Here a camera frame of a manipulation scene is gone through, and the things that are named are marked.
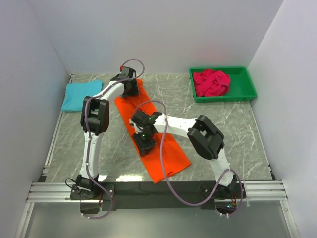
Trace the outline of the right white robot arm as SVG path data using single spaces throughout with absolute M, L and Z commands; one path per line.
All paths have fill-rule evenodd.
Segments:
M 231 171 L 224 151 L 224 135 L 204 115 L 198 118 L 185 119 L 167 116 L 160 112 L 148 115 L 136 112 L 129 123 L 135 132 L 132 138 L 141 156 L 147 155 L 155 146 L 154 135 L 167 133 L 188 138 L 199 156 L 209 161 L 215 181 L 218 182 L 214 193 L 216 199 L 232 198 L 238 188 L 238 178 Z

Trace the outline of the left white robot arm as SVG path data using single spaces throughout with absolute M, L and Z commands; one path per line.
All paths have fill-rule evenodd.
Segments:
M 75 190 L 87 199 L 94 199 L 101 193 L 97 185 L 98 161 L 102 137 L 109 127 L 109 105 L 118 97 L 138 94 L 136 71 L 122 66 L 120 73 L 110 80 L 105 89 L 84 98 L 80 121 L 84 131 L 84 155 L 81 170 L 75 180 Z

